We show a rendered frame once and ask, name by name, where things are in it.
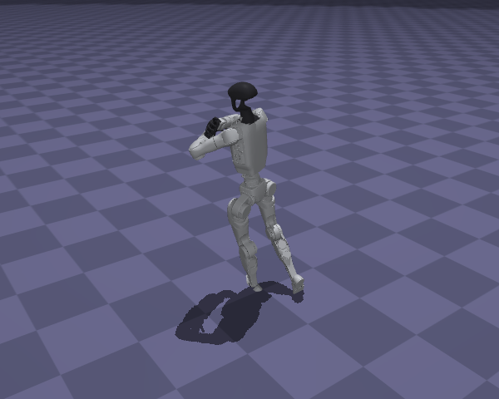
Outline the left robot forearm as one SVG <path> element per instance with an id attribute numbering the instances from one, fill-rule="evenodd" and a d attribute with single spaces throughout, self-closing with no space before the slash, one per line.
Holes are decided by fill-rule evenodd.
<path id="1" fill-rule="evenodd" d="M 205 133 L 205 131 L 204 131 Z M 198 145 L 204 143 L 206 140 L 208 140 L 208 138 L 205 136 L 205 134 L 202 134 L 197 140 L 195 140 L 191 145 L 190 145 L 190 148 L 189 150 L 192 150 L 194 149 L 195 147 L 197 147 Z M 211 136 L 211 137 L 214 137 L 214 136 Z"/>

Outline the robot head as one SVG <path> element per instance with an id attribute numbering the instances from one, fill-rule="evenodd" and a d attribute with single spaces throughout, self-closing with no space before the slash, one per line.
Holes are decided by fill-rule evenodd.
<path id="1" fill-rule="evenodd" d="M 245 105 L 245 101 L 257 96 L 257 94 L 256 88 L 248 82 L 235 83 L 228 90 L 234 111 L 239 111 L 240 116 L 243 117 L 241 123 L 250 123 L 251 125 L 259 119 L 258 116 L 253 114 L 251 108 Z M 236 100 L 241 100 L 238 108 L 235 105 Z"/>

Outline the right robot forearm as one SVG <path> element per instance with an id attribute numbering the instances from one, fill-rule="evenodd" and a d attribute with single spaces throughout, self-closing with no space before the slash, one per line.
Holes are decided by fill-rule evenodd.
<path id="1" fill-rule="evenodd" d="M 230 115 L 230 116 L 225 116 L 223 118 L 218 118 L 221 120 L 221 123 L 218 127 L 217 130 L 220 130 L 222 131 L 223 129 L 226 129 L 226 128 L 230 128 L 230 126 L 235 122 L 234 121 L 234 117 L 235 116 L 239 116 L 238 114 L 233 114 L 233 115 Z"/>

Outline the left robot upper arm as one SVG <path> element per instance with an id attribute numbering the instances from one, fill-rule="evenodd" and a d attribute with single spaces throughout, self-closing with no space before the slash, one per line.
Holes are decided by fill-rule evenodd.
<path id="1" fill-rule="evenodd" d="M 192 150 L 189 150 L 189 152 L 193 159 L 200 160 L 205 157 L 206 153 L 210 153 L 223 147 L 235 145 L 238 140 L 241 139 L 243 139 L 243 136 L 239 128 L 229 128 L 220 132 L 218 135 L 209 138 L 204 143 L 198 145 Z"/>

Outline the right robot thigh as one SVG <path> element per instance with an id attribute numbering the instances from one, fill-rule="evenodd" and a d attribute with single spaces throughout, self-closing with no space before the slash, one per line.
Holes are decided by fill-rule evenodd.
<path id="1" fill-rule="evenodd" d="M 274 208 L 274 193 L 276 191 L 276 184 L 272 180 L 268 180 L 263 178 L 267 184 L 267 193 L 264 198 L 256 203 L 259 206 L 260 213 L 264 220 L 264 224 L 266 227 L 265 233 L 271 241 L 280 239 L 281 235 L 279 229 L 277 227 L 277 221 L 275 216 L 275 208 Z"/>

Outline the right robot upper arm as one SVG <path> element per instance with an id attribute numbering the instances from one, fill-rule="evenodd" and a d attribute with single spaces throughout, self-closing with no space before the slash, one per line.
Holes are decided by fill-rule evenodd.
<path id="1" fill-rule="evenodd" d="M 256 111 L 256 113 L 260 113 L 264 117 L 265 121 L 267 122 L 268 117 L 266 116 L 266 114 L 264 113 L 264 111 L 262 110 L 262 108 L 257 108 L 257 109 L 255 109 L 255 111 Z M 236 121 L 239 118 L 240 118 L 240 116 L 235 116 L 234 117 L 234 121 Z"/>

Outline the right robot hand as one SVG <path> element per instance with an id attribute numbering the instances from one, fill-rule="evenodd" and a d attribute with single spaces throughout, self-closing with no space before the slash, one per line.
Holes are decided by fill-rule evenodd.
<path id="1" fill-rule="evenodd" d="M 205 136 L 209 139 L 210 137 L 207 135 L 212 135 L 210 132 L 211 131 L 216 131 L 221 123 L 221 120 L 218 119 L 217 117 L 214 117 L 212 120 L 209 121 L 206 129 L 205 129 Z"/>

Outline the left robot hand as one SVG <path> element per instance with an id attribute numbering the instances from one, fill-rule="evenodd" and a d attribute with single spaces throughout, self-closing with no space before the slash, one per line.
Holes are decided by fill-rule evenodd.
<path id="1" fill-rule="evenodd" d="M 228 128 L 226 128 L 226 129 L 228 129 Z M 214 131 L 214 132 L 213 132 L 213 131 L 211 131 L 210 133 L 211 133 L 213 136 L 215 136 L 215 134 L 216 134 L 216 132 L 217 132 L 217 131 L 218 131 L 218 130 L 216 130 L 216 131 Z M 219 130 L 219 131 L 220 131 L 220 130 Z M 222 131 L 223 131 L 223 130 L 222 130 Z M 211 137 L 211 136 L 212 136 L 212 135 L 209 135 L 209 134 L 207 134 L 207 135 L 208 135 L 209 137 Z"/>

